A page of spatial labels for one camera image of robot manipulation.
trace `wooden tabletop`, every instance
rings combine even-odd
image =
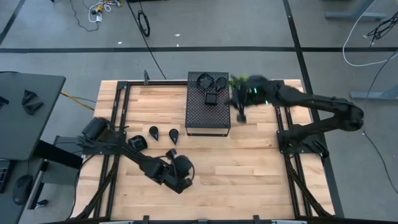
[[[300,80],[284,81],[302,91]],[[94,116],[110,119],[116,84],[117,81],[102,81]],[[144,136],[149,148],[143,153],[148,156],[163,156],[176,148],[178,154],[186,155],[193,162],[196,174],[193,185],[179,195],[164,185],[157,185],[144,176],[137,164],[122,156],[112,220],[142,220],[144,215],[150,215],[151,220],[242,220],[252,219],[253,215],[261,219],[294,218],[284,159],[275,135],[275,109],[271,105],[249,108],[247,124],[238,124],[237,112],[231,109],[228,137],[196,137],[186,134],[186,100],[186,86],[131,88],[127,138]],[[120,122],[121,105],[119,103],[116,124]],[[291,113],[294,123],[311,122],[306,108],[294,107]],[[159,129],[159,141],[148,133],[153,125]],[[180,133],[176,146],[169,138],[172,128]],[[319,156],[302,154],[301,160],[308,189],[326,211],[334,213]],[[83,167],[73,216],[83,210],[96,192],[102,161],[103,156],[95,156]],[[301,214],[305,214],[302,194],[296,189]],[[101,214],[105,211],[107,195],[105,192]]]

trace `gray floor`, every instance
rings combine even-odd
[[[83,26],[87,21],[81,1],[72,0]],[[352,21],[328,21],[326,11],[343,11],[358,1],[290,0],[302,47],[341,47]],[[0,30],[17,6],[17,1],[0,0]],[[135,11],[137,4],[132,4]],[[170,0],[144,2],[150,19],[151,47],[190,46],[276,46],[292,47],[289,25],[279,0]],[[376,1],[369,10],[391,16],[398,10],[394,0]],[[377,22],[364,22],[353,32],[349,47],[367,47],[363,35]],[[396,47],[398,29],[375,43],[377,47]],[[0,48],[77,48],[144,47],[142,37],[128,7],[104,13],[96,32],[87,33],[76,25],[68,0],[51,3],[27,0]],[[349,53],[354,63],[388,58],[390,53]],[[177,52],[155,53],[167,78],[185,78],[188,71],[209,70],[235,75],[263,74],[269,78],[302,78],[293,52]],[[381,65],[350,67],[341,53],[304,53],[313,90],[319,95],[348,98],[350,90],[367,90]],[[146,69],[153,79],[161,79],[150,55],[144,53],[95,54],[0,54],[0,70],[63,75],[64,91],[95,99],[101,80],[141,79]],[[391,61],[380,74],[374,90],[397,84],[398,65]],[[364,106],[363,101],[354,101]],[[391,179],[398,187],[395,102],[369,101],[366,130],[379,148]],[[52,142],[56,135],[76,136],[93,113],[60,96],[42,139]],[[328,114],[321,113],[322,118]],[[398,195],[387,180],[383,164],[369,141],[361,134],[332,131],[326,134],[331,163],[344,210],[349,218],[398,221]],[[73,202],[73,187],[46,185],[42,198],[47,208],[25,211],[21,223],[62,220]]]

